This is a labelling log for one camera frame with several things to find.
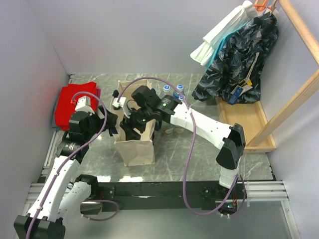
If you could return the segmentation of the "green cap glass bottle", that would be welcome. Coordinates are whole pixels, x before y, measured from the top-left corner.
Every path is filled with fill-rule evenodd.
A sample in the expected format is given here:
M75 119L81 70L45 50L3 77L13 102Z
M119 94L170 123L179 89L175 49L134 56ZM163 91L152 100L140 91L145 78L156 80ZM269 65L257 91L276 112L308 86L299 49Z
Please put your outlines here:
M166 134L171 134L171 133L173 133L173 131L174 131L174 128L173 128L173 127L169 127L169 128L166 128L166 129L164 130L164 132L165 132Z

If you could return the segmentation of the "blue label water bottle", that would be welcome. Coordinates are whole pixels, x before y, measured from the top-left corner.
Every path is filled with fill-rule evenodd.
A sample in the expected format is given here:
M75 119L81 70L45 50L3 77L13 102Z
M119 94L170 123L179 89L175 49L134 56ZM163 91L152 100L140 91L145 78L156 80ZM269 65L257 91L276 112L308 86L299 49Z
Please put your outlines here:
M177 85L176 90L174 90L173 96L178 99L179 96L181 96L181 95L185 96L184 86L179 84L179 85Z

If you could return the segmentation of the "beige canvas tote bag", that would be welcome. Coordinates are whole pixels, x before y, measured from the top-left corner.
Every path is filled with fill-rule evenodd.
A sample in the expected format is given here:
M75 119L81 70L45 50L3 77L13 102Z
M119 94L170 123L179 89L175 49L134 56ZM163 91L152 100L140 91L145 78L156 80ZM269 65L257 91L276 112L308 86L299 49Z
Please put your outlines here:
M121 82L118 81L117 91L121 93L123 89L130 83L131 81ZM139 86L147 86L149 89L152 88L151 83L148 79L142 79L138 82L133 83L127 88L122 97L127 97L129 100L132 99L132 92L137 89ZM115 97L112 97L110 103L110 112L116 114L118 116L116 130L117 134L115 134L115 142L114 145L120 153L124 166L142 166L142 165L150 165L155 163L155 152L153 146L153 133L156 125L155 119L147 122L146 129L143 133L137 133L141 136L140 140L125 140L125 132L120 127L120 122L123 120L124 113L122 109L115 110L113 109L112 103Z

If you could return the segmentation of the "green cap bottle front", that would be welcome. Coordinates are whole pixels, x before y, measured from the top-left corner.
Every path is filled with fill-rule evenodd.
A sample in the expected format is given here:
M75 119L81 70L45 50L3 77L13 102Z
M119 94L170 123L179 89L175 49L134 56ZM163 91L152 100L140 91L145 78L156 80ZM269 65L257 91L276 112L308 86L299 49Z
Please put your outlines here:
M174 130L176 133L183 133L184 132L184 128L181 128L181 127L175 127Z

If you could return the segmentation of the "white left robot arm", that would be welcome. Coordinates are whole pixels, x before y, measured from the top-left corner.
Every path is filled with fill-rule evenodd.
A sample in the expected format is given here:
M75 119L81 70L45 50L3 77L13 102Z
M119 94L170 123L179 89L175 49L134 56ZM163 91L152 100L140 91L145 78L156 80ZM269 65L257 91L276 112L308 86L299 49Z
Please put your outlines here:
M14 229L20 239L62 239L66 219L79 210L86 199L98 198L97 177L80 175L69 193L70 179L80 166L91 143L100 133L114 132L117 115L99 106L97 111L80 107L70 117L69 129L57 147L51 172L26 215L18 215Z

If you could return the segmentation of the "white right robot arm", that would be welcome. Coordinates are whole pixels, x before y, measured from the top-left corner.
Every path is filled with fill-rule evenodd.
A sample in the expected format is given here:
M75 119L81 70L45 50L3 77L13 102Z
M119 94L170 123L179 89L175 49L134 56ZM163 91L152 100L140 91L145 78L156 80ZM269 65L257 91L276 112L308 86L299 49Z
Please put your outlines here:
M138 109L128 106L125 97L115 98L114 108L122 108L124 118L120 127L125 132L126 140L139 140L151 120L164 121L196 133L211 142L219 153L216 162L220 165L218 192L223 198L230 198L236 192L233 184L239 171L239 161L246 146L243 127L229 125L211 119L172 95L159 97L147 86L138 87L132 94L132 100Z

